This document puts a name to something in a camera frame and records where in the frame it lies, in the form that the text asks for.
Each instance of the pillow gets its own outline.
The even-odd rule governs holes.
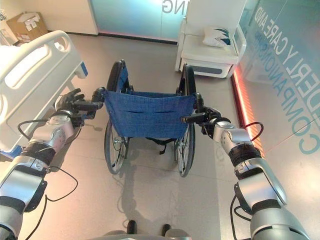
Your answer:
[[[229,32],[225,28],[207,26],[204,28],[203,43],[208,46],[219,48],[231,45]]]

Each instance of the white bed rail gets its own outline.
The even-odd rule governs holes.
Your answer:
[[[64,40],[63,48],[55,46],[58,39]],[[42,46],[47,54],[13,84],[8,84],[6,77]],[[79,53],[63,31],[53,31],[23,44],[17,55],[0,69],[0,151],[10,152],[16,145],[25,145],[28,141],[19,133],[17,124],[41,119],[75,75],[83,79],[87,74]],[[35,124],[26,124],[23,129],[29,133],[34,127]]]

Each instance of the cardboard box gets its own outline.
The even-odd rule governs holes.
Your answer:
[[[48,33],[40,12],[23,12],[6,21],[16,38],[28,43]]]

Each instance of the frosted glass panel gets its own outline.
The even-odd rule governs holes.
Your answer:
[[[91,0],[100,33],[176,41],[189,0]]]

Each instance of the black cable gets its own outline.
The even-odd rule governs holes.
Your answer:
[[[237,215],[239,218],[242,218],[242,219],[244,219],[244,220],[246,220],[246,221],[251,222],[251,219],[250,219],[250,218],[245,217],[245,216],[241,215],[240,213],[238,213],[238,212],[237,212],[238,209],[241,209],[241,206],[236,206],[236,207],[233,209],[233,212],[235,213],[235,215]]]
[[[60,198],[58,198],[58,199],[52,200],[52,199],[50,199],[47,195],[44,196],[44,206],[43,206],[43,210],[42,210],[41,216],[40,216],[40,218],[39,218],[39,221],[38,221],[38,223],[36,224],[35,228],[32,230],[32,232],[29,234],[29,236],[28,236],[25,240],[29,240],[29,239],[31,238],[31,236],[35,233],[35,231],[38,229],[38,227],[39,227],[39,225],[40,225],[40,223],[41,223],[41,220],[42,220],[42,218],[43,218],[43,216],[44,216],[44,214],[45,214],[48,201],[50,201],[50,202],[57,202],[57,201],[59,201],[59,200],[61,200],[61,199],[64,199],[65,197],[67,197],[67,196],[69,196],[70,194],[72,194],[72,193],[76,190],[76,188],[78,187],[78,180],[77,180],[74,176],[72,176],[70,173],[66,172],[65,170],[62,170],[61,168],[59,168],[59,167],[57,167],[57,166],[50,166],[49,169],[51,169],[51,168],[59,169],[59,170],[61,170],[62,172],[64,172],[65,174],[69,175],[71,178],[73,178],[73,179],[75,180],[76,185],[75,185],[74,189],[73,189],[71,192],[69,192],[67,195],[64,195],[63,197],[60,197]]]
[[[75,187],[73,188],[73,190],[72,190],[71,192],[69,192],[67,195],[64,195],[63,197],[60,197],[60,198],[55,199],[55,200],[52,200],[52,199],[48,198],[47,195],[45,195],[46,198],[47,198],[50,202],[57,202],[57,201],[59,201],[59,200],[61,200],[61,199],[64,199],[65,197],[69,196],[70,194],[72,194],[72,193],[77,189],[79,182],[78,182],[78,180],[77,180],[74,176],[72,176],[70,173],[66,172],[65,170],[62,170],[60,167],[57,167],[57,166],[50,166],[50,167],[49,167],[49,169],[52,169],[52,168],[61,170],[62,172],[64,172],[65,174],[67,174],[69,177],[73,178],[73,180],[76,182],[76,185],[75,185]]]
[[[24,133],[24,131],[21,129],[21,126],[24,125],[24,124],[31,124],[31,123],[42,123],[42,122],[47,122],[48,119],[35,119],[35,120],[28,120],[28,121],[23,121],[23,122],[20,122],[17,126],[19,132],[26,138],[28,139],[29,141],[31,140],[31,138]]]
[[[249,123],[249,124],[247,124],[247,125],[245,125],[245,126],[243,127],[244,129],[246,129],[247,127],[250,127],[250,126],[252,126],[252,125],[257,125],[257,124],[259,124],[259,125],[261,126],[260,132],[259,132],[254,138],[252,138],[251,141],[254,141],[254,140],[256,140],[258,137],[260,137],[260,135],[261,135],[262,132],[264,131],[264,125],[263,125],[262,122],[260,122],[260,121],[254,121],[254,122],[251,122],[251,123]]]
[[[38,223],[36,224],[35,228],[32,230],[32,232],[29,234],[29,236],[25,239],[25,240],[28,240],[31,238],[31,236],[35,233],[35,231],[38,229],[40,223],[41,223],[41,220],[45,214],[45,211],[46,211],[46,207],[47,207],[47,202],[48,202],[48,198],[47,198],[47,195],[44,196],[44,207],[43,207],[43,210],[42,210],[42,213],[41,213],[41,216],[39,218],[39,221]]]
[[[236,195],[234,195],[234,197],[232,199],[232,202],[230,204],[230,220],[231,220],[233,239],[234,240],[240,240],[240,239],[237,239],[237,236],[236,236],[236,230],[235,230],[235,224],[234,224],[234,216],[232,214],[232,209],[234,208],[234,203],[235,203],[236,198],[237,198]]]

